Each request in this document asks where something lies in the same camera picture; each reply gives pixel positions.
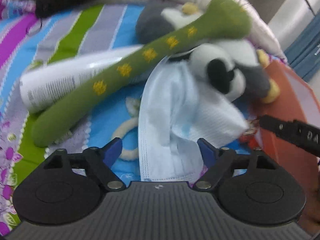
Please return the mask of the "red foil candy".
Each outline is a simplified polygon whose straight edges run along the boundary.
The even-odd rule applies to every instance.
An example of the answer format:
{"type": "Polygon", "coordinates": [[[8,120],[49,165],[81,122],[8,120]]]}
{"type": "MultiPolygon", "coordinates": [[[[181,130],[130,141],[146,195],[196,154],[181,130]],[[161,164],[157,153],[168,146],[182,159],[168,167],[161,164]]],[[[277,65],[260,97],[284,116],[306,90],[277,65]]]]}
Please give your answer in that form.
{"type": "Polygon", "coordinates": [[[258,132],[259,120],[258,119],[247,120],[247,124],[248,124],[248,129],[246,129],[244,133],[242,133],[242,135],[238,138],[238,140],[242,144],[257,142],[255,139],[255,135],[258,132]]]}

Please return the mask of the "light blue face mask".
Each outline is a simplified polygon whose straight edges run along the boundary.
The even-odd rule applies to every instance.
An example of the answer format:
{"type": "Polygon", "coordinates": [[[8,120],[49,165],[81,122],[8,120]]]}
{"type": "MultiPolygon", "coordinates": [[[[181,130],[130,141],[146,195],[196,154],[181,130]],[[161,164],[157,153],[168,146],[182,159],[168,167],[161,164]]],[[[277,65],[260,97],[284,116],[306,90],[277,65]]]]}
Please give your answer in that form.
{"type": "Polygon", "coordinates": [[[163,59],[150,74],[140,103],[141,180],[194,183],[204,168],[197,140],[206,139],[220,148],[247,129],[238,108],[196,80],[186,61],[163,59]]]}

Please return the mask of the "orange cardboard box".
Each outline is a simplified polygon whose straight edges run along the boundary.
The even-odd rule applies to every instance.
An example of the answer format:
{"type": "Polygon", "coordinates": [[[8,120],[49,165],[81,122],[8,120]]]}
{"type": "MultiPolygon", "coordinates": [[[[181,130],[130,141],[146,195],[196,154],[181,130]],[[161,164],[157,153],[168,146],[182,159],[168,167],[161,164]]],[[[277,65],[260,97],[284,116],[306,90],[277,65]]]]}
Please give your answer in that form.
{"type": "MultiPolygon", "coordinates": [[[[259,100],[249,107],[252,115],[270,115],[293,121],[299,120],[312,126],[319,126],[319,101],[310,86],[290,67],[279,61],[265,69],[280,88],[278,98],[269,104],[259,100]]],[[[261,129],[256,137],[264,151],[280,166],[285,168],[299,182],[306,194],[306,205],[299,219],[299,225],[308,233],[319,232],[319,170],[316,156],[290,144],[261,129]]]]}

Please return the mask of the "green plush stick toy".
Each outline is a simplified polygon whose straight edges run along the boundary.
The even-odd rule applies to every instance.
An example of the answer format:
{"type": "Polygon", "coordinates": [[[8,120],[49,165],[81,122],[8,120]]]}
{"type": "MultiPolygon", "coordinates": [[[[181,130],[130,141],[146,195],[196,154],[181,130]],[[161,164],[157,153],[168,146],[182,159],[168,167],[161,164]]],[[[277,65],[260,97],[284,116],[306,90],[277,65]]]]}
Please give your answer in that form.
{"type": "Polygon", "coordinates": [[[251,29],[245,9],[233,0],[211,0],[207,10],[188,25],[172,31],[122,58],[43,112],[33,124],[31,138],[46,147],[63,137],[81,118],[130,80],[155,67],[163,58],[207,38],[243,38],[251,29]]]}

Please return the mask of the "blue curtain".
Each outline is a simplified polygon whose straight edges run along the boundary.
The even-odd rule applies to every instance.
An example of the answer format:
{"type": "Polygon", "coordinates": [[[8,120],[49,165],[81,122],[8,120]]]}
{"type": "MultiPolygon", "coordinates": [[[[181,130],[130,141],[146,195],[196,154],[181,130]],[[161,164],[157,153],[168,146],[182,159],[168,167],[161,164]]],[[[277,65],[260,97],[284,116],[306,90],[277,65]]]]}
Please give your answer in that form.
{"type": "Polygon", "coordinates": [[[319,71],[319,13],[285,50],[289,66],[304,81],[309,82],[319,71]]]}

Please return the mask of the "grey white penguin plush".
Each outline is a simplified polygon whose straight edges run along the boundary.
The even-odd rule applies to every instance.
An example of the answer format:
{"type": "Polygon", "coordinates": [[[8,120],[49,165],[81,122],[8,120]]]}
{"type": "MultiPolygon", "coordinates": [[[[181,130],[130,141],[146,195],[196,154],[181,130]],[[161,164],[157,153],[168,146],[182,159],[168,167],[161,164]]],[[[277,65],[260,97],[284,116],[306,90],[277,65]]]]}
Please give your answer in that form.
{"type": "MultiPolygon", "coordinates": [[[[203,12],[197,5],[152,3],[141,12],[136,23],[140,43],[147,44],[165,34],[188,25],[203,12]]],[[[171,57],[187,60],[190,70],[201,81],[234,101],[243,94],[263,103],[274,102],[280,94],[277,83],[265,71],[269,56],[255,49],[246,39],[207,40],[171,57]]]]}

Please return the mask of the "white cosmetic tube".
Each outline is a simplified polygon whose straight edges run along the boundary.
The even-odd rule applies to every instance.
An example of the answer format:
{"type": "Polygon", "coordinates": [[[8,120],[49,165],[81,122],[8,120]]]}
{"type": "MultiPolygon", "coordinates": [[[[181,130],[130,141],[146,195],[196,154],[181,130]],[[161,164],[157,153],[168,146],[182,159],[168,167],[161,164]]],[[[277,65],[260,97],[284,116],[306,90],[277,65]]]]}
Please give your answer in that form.
{"type": "Polygon", "coordinates": [[[30,113],[47,109],[102,70],[142,46],[100,51],[53,63],[33,63],[20,78],[22,102],[30,113]]]}

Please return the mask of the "colourful striped floral bedsheet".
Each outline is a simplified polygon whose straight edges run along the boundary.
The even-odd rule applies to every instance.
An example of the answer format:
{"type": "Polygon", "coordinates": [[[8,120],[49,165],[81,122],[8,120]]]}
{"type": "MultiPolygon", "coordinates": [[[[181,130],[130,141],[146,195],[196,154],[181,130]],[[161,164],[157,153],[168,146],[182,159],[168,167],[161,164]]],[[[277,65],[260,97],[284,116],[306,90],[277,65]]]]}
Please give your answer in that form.
{"type": "Polygon", "coordinates": [[[96,5],[81,12],[64,12],[45,21],[34,37],[23,27],[39,24],[34,15],[17,22],[1,42],[1,52],[13,59],[1,64],[1,235],[19,218],[12,203],[18,180],[43,160],[46,148],[67,131],[62,112],[41,111],[91,79],[96,71],[85,68],[84,55],[123,47],[137,41],[133,25],[142,10],[136,5],[96,5]]]}

